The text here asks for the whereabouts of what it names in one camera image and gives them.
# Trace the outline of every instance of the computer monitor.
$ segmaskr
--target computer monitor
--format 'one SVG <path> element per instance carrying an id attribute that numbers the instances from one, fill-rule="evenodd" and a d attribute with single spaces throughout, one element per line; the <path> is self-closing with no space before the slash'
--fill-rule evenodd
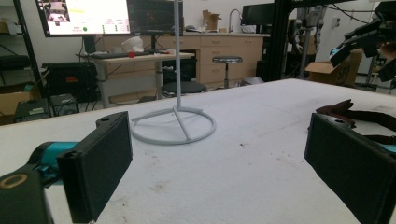
<path id="1" fill-rule="evenodd" d="M 126 0 L 35 0 L 45 37 L 131 33 Z"/>
<path id="2" fill-rule="evenodd" d="M 131 34 L 175 35 L 174 1 L 127 0 Z M 183 29 L 183 1 L 178 1 L 179 32 Z"/>
<path id="3" fill-rule="evenodd" d="M 272 25 L 274 3 L 244 6 L 241 25 Z"/>

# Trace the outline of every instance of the chair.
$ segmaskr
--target chair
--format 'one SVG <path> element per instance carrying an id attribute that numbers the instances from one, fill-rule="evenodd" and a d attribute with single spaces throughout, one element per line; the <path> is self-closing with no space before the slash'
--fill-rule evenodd
<path id="1" fill-rule="evenodd" d="M 216 56 L 213 57 L 213 63 L 225 63 L 225 78 L 224 78 L 224 89 L 230 88 L 230 80 L 228 79 L 228 64 L 229 63 L 241 63 L 243 60 L 239 56 Z"/>
<path id="2" fill-rule="evenodd" d="M 177 95 L 177 84 L 176 82 L 171 82 L 165 84 L 161 87 L 161 91 L 164 96 L 175 97 Z M 193 81 L 181 81 L 180 82 L 180 93 L 199 93 L 206 91 L 206 86 L 193 82 Z"/>

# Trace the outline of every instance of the round stool seat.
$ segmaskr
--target round stool seat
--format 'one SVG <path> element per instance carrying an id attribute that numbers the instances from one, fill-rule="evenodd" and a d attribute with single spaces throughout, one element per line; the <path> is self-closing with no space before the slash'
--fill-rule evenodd
<path id="1" fill-rule="evenodd" d="M 216 56 L 212 59 L 213 63 L 241 63 L 242 58 L 239 56 Z"/>
<path id="2" fill-rule="evenodd" d="M 177 93 L 177 84 L 176 82 L 171 82 L 165 84 L 161 87 L 162 91 Z M 187 94 L 187 93 L 199 93 L 206 91 L 206 86 L 196 83 L 196 82 L 180 82 L 180 93 Z"/>

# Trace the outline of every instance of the circular stand base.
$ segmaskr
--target circular stand base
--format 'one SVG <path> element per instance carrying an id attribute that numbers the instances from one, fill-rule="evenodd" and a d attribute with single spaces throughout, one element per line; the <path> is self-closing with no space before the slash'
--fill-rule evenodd
<path id="1" fill-rule="evenodd" d="M 183 122 L 182 118 L 180 117 L 180 115 L 178 114 L 178 112 L 186 112 L 186 113 L 192 113 L 195 115 L 202 116 L 210 121 L 211 127 L 209 128 L 209 130 L 207 132 L 205 132 L 203 134 L 200 134 L 200 135 L 194 136 L 194 137 L 190 137 L 188 129 L 184 125 L 184 122 Z M 183 130 L 183 132 L 186 136 L 185 139 L 162 140 L 162 139 L 156 139 L 156 138 L 144 136 L 136 131 L 136 125 L 138 124 L 139 120 L 149 119 L 149 118 L 153 118 L 153 117 L 157 117 L 157 116 L 165 115 L 165 114 L 170 114 L 170 113 L 174 113 L 176 115 L 176 118 L 180 125 L 180 128 Z M 204 113 L 202 109 L 189 108 L 189 107 L 183 107 L 183 106 L 181 106 L 181 107 L 174 106 L 173 108 L 170 108 L 170 109 L 155 111 L 155 112 L 149 113 L 145 116 L 132 119 L 132 127 L 131 127 L 132 135 L 134 137 L 136 137 L 137 139 L 139 139 L 143 142 L 156 144 L 156 145 L 181 145 L 181 144 L 188 144 L 188 143 L 196 142 L 196 141 L 199 141 L 199 140 L 202 140 L 202 139 L 208 137 L 215 130 L 216 130 L 216 122 L 214 121 L 213 118 L 211 118 L 209 115 Z"/>

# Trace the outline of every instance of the black strap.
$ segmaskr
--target black strap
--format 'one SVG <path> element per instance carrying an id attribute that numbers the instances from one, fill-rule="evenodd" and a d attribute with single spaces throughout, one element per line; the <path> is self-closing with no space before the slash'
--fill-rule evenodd
<path id="1" fill-rule="evenodd" d="M 343 121 L 348 122 L 352 128 L 355 127 L 354 119 L 357 119 L 378 123 L 379 125 L 396 132 L 396 118 L 393 116 L 372 111 L 349 110 L 349 108 L 352 106 L 353 103 L 351 103 L 351 100 L 346 100 L 336 105 L 325 105 L 321 108 L 318 108 L 317 112 L 319 114 L 325 114 L 342 119 Z M 384 145 L 396 145 L 395 136 L 384 136 L 379 134 L 364 136 L 370 140 Z"/>

